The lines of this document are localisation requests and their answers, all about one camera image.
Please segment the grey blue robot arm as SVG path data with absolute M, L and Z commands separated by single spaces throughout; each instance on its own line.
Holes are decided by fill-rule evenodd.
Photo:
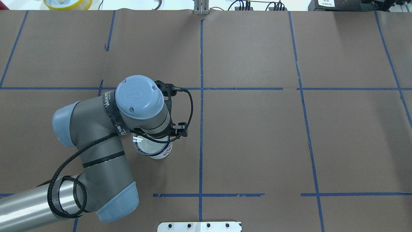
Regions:
M 187 123 L 175 124 L 171 118 L 171 97 L 177 92 L 190 99 Z M 138 191 L 121 138 L 135 134 L 169 144 L 186 137 L 192 104 L 186 88 L 133 75 L 113 91 L 57 110 L 53 131 L 61 144 L 77 152 L 49 181 L 1 199 L 1 231 L 23 232 L 93 212 L 109 223 L 132 213 Z

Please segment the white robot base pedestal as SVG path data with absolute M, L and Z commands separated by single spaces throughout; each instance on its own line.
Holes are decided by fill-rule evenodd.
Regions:
M 163 222 L 158 232 L 242 232 L 241 222 L 209 221 L 209 222 Z

